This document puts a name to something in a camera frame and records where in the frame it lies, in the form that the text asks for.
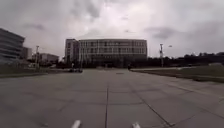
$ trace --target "curb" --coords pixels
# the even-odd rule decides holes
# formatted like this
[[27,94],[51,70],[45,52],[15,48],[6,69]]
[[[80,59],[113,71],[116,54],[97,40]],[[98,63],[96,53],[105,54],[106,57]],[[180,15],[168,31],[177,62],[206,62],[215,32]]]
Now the curb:
[[9,75],[0,75],[0,79],[4,78],[16,78],[16,77],[29,77],[29,76],[41,76],[47,75],[49,73],[35,73],[35,74],[9,74]]

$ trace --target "road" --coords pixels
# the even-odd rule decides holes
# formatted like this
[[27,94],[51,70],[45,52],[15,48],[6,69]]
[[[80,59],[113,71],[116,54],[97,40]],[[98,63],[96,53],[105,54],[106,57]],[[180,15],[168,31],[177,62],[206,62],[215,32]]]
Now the road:
[[223,128],[220,83],[85,70],[0,79],[1,128]]

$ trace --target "cloud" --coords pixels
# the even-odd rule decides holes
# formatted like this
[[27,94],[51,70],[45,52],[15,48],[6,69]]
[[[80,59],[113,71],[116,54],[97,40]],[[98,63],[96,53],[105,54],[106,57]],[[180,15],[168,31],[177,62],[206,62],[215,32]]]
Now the cloud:
[[168,27],[149,27],[144,31],[152,34],[154,38],[166,40],[172,37],[174,34],[179,33],[178,31]]
[[83,18],[89,16],[92,19],[100,16],[101,0],[74,0],[71,13],[75,18]]
[[46,28],[42,24],[27,23],[27,24],[24,24],[23,26],[24,26],[24,28],[27,28],[27,29],[35,29],[35,30],[39,30],[39,31],[46,30]]
[[25,45],[60,56],[66,38],[142,38],[152,56],[160,43],[170,56],[224,47],[223,0],[3,0],[0,17]]

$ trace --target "office building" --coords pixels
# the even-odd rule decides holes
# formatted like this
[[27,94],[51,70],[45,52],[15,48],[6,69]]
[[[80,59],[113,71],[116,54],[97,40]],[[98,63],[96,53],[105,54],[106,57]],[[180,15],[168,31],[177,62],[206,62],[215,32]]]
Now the office building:
[[23,47],[20,57],[21,57],[21,59],[24,59],[24,60],[32,59],[32,49]]
[[79,42],[75,39],[67,39],[65,42],[65,62],[77,62],[79,60]]
[[25,38],[0,28],[0,58],[19,59]]
[[88,39],[76,41],[78,52],[65,49],[66,55],[73,53],[79,62],[128,65],[136,60],[147,59],[147,41],[138,39]]
[[40,53],[39,62],[43,63],[55,63],[59,60],[59,56],[49,54],[49,53]]

